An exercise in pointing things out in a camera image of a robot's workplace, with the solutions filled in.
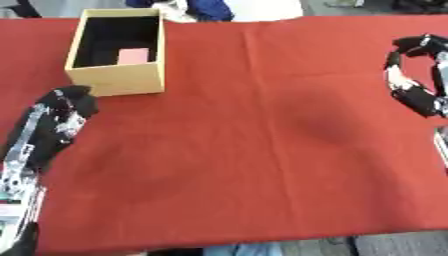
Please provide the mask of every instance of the open box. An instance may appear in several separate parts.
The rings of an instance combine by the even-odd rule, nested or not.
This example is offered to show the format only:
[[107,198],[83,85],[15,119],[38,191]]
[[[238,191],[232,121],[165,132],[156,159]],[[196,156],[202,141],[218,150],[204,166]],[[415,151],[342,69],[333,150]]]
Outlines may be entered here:
[[[117,64],[120,50],[148,49],[147,62]],[[158,9],[84,10],[65,71],[95,96],[164,91],[165,40]]]

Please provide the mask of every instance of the person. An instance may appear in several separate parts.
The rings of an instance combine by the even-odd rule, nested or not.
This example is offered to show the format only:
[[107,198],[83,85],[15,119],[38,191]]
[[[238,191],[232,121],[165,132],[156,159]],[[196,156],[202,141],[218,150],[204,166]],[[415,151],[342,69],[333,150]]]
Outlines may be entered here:
[[6,6],[5,8],[22,18],[42,18],[36,8],[30,3],[30,0],[17,0],[15,5]]

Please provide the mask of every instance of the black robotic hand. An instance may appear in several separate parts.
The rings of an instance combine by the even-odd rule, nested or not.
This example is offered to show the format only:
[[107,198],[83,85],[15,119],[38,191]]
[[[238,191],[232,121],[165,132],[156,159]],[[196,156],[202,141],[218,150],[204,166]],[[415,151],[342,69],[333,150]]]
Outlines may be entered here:
[[[385,65],[386,79],[392,96],[424,117],[439,114],[448,116],[448,38],[425,34],[394,40],[397,47],[389,53]],[[431,75],[435,92],[423,84],[403,75],[400,55],[429,56],[434,61]]]
[[408,57],[429,55],[437,61],[438,55],[448,52],[448,38],[424,34],[421,36],[403,37],[394,40],[397,52]]
[[26,167],[33,171],[44,170],[51,159],[73,143],[85,120],[98,112],[95,98],[89,92],[90,87],[72,85],[52,90],[40,98],[25,111],[8,135],[0,153],[1,159],[7,157],[8,151],[17,142],[36,106],[43,107],[45,113],[29,139],[28,144],[32,144],[34,150],[28,157]]
[[20,239],[0,256],[33,256],[37,249],[38,238],[39,225],[36,222],[30,222]]

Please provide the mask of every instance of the white object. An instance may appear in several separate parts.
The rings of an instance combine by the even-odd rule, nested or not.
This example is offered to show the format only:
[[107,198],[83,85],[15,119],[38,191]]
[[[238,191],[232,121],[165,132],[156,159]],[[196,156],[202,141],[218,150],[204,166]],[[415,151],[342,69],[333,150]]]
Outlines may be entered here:
[[224,0],[235,17],[232,21],[275,21],[303,16],[299,0]]

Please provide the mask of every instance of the robotic hand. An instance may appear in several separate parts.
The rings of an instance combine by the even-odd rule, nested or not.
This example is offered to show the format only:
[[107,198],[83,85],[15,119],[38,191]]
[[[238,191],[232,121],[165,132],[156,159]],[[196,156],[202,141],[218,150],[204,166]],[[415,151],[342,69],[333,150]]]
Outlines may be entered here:
[[[95,98],[89,92],[90,87],[87,86],[58,88],[24,112],[0,152],[2,196],[22,198],[27,187],[36,187],[36,191],[41,188],[38,182],[40,174],[59,152],[74,142],[86,120],[98,112]],[[0,248],[0,256],[34,254],[39,233],[36,223],[38,211],[39,207],[36,207],[25,212],[17,231],[12,234],[14,243],[6,247],[7,250]],[[5,245],[2,240],[4,233],[0,233],[2,246]]]
[[[393,44],[397,49],[389,53],[385,65],[392,96],[424,117],[436,114],[448,116],[448,39],[425,34],[400,38]],[[400,54],[408,57],[430,56],[435,61],[431,71],[436,93],[403,75]]]

